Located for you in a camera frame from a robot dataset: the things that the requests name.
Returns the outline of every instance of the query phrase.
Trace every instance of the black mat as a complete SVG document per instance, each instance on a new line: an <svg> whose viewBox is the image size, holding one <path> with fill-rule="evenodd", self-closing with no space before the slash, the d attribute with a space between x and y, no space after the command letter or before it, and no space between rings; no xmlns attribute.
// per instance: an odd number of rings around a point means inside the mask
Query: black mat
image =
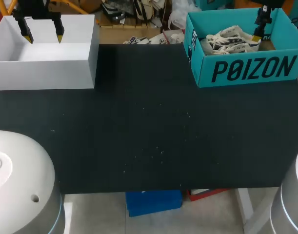
<svg viewBox="0 0 298 234"><path fill-rule="evenodd" d="M63 193L279 186L297 81L197 88L182 45L101 45L95 90L0 92L0 129L38 141Z"/></svg>

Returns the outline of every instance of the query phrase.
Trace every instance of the clutter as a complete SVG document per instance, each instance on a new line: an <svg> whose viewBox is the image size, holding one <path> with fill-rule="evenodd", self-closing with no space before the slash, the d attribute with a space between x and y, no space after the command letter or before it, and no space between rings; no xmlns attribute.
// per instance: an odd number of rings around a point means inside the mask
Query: clutter
<svg viewBox="0 0 298 234"><path fill-rule="evenodd" d="M157 9L163 9L165 5L165 0L151 0L152 6Z"/></svg>
<svg viewBox="0 0 298 234"><path fill-rule="evenodd" d="M133 25L123 25L123 28L113 28L109 26L100 28L100 44L123 44L129 41L131 37L136 38L153 38L160 34L160 30L156 28L136 29Z"/></svg>
<svg viewBox="0 0 298 234"><path fill-rule="evenodd" d="M130 217L167 211L181 207L179 190L127 192L126 204Z"/></svg>
<svg viewBox="0 0 298 234"><path fill-rule="evenodd" d="M154 10L149 0L134 0L137 18L147 22L154 15Z"/></svg>
<svg viewBox="0 0 298 234"><path fill-rule="evenodd" d="M227 42L223 41L226 38L221 36L221 31L232 25L239 25L244 32L253 34L256 27L252 19L255 18L254 8L188 13L183 45L198 87L294 80L298 77L298 29L291 24L282 9L271 12L272 23L265 27L265 35L269 35L275 50L225 53L229 51L225 46ZM212 37L207 46L212 51L214 49L210 43L213 46L222 46L218 53L223 55L205 55L206 50L199 39L206 38L207 35L217 35L217 39ZM245 50L250 48L252 47L245 45Z"/></svg>
<svg viewBox="0 0 298 234"><path fill-rule="evenodd" d="M163 33L153 37L150 39L150 44L152 45L159 45L159 44L167 44L166 37Z"/></svg>
<svg viewBox="0 0 298 234"><path fill-rule="evenodd" d="M171 28L171 23L174 26L185 29L188 12L201 11L199 7L194 5L192 0L173 0L172 13L168 19L168 28Z"/></svg>
<svg viewBox="0 0 298 234"><path fill-rule="evenodd" d="M75 6L79 7L79 0L70 0ZM64 2L51 1L48 4L48 10L51 12L61 12L64 15L76 15L79 12Z"/></svg>
<svg viewBox="0 0 298 234"><path fill-rule="evenodd" d="M170 36L170 43L171 44L180 44L180 43L183 43L183 40L184 40L183 32L181 32L179 34L174 33Z"/></svg>
<svg viewBox="0 0 298 234"><path fill-rule="evenodd" d="M155 28L161 28L163 26L160 18L152 18L150 23L152 23Z"/></svg>
<svg viewBox="0 0 298 234"><path fill-rule="evenodd" d="M119 10L115 7L112 7L106 3L102 4L102 11L103 11L104 15L107 16L110 21L117 21L118 17L120 17L123 13L121 10Z"/></svg>
<svg viewBox="0 0 298 234"><path fill-rule="evenodd" d="M177 43L180 43L181 40L182 40L182 42L184 40L184 34L181 29L163 30L163 34L165 35L166 40L169 44L177 44Z"/></svg>
<svg viewBox="0 0 298 234"><path fill-rule="evenodd" d="M125 12L129 16L134 15L134 3L133 0L102 0L103 3L106 3L118 10Z"/></svg>
<svg viewBox="0 0 298 234"><path fill-rule="evenodd" d="M131 37L129 41L124 41L123 44L148 44L148 43L149 43L148 38Z"/></svg>
<svg viewBox="0 0 298 234"><path fill-rule="evenodd" d="M87 13L92 13L100 8L102 4L101 0L80 0L79 5L81 9Z"/></svg>
<svg viewBox="0 0 298 234"><path fill-rule="evenodd" d="M164 36L163 33L151 38L150 40L146 37L143 38L136 38L136 37L131 37L129 41L125 41L123 44L154 44L154 45L159 45L159 44L167 44L167 40Z"/></svg>
<svg viewBox="0 0 298 234"><path fill-rule="evenodd" d="M253 35L243 32L239 26L226 28L215 35L207 35L201 40L205 55L221 55L258 51L258 42L252 41Z"/></svg>

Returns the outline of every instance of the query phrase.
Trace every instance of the sneaker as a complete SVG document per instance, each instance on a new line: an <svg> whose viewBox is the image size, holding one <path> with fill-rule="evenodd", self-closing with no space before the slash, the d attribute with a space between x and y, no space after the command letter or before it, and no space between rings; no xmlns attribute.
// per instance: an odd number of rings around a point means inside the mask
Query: sneaker
<svg viewBox="0 0 298 234"><path fill-rule="evenodd" d="M226 55L226 54L236 54L236 53L247 53L247 52L255 52L254 49L248 43L242 43L233 46L223 46L218 50L212 50L210 55Z"/></svg>
<svg viewBox="0 0 298 234"><path fill-rule="evenodd" d="M201 40L201 46L206 55L213 54L213 50L225 46L226 48L247 43L252 48L252 51L258 51L260 41L252 41L253 36L243 32L239 26L232 26L218 32L216 35L207 35Z"/></svg>

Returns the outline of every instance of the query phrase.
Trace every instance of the white box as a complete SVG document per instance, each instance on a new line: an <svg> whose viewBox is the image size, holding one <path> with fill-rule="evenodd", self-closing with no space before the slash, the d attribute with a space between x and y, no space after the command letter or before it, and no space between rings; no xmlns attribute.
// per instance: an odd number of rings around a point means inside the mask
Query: white box
<svg viewBox="0 0 298 234"><path fill-rule="evenodd" d="M93 89L99 26L94 15L62 15L58 42L50 19L26 18L34 43L20 32L13 16L0 22L0 90Z"/></svg>

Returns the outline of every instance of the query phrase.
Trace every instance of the cardboard box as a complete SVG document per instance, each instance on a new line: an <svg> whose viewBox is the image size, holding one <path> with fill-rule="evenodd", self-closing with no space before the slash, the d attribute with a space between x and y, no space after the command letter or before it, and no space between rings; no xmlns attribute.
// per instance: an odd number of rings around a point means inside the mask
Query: cardboard box
<svg viewBox="0 0 298 234"><path fill-rule="evenodd" d="M93 89L99 27L94 15L62 15L58 42L50 19L27 19L34 43L21 36L18 22L0 22L0 90Z"/></svg>
<svg viewBox="0 0 298 234"><path fill-rule="evenodd" d="M298 29L282 9L272 12L273 22L265 28L265 36L271 39L276 50L213 56L204 54L199 39L206 38L208 34L214 35L233 25L253 34L257 10L245 8L188 13L184 49L198 87L298 77Z"/></svg>
<svg viewBox="0 0 298 234"><path fill-rule="evenodd" d="M71 3L79 7L79 0L69 0ZM63 15L76 15L79 14L77 10L74 10L64 2L50 2L48 9L51 12L61 12Z"/></svg>
<svg viewBox="0 0 298 234"><path fill-rule="evenodd" d="M196 5L202 11L216 10L217 8L232 3L233 0L196 0Z"/></svg>

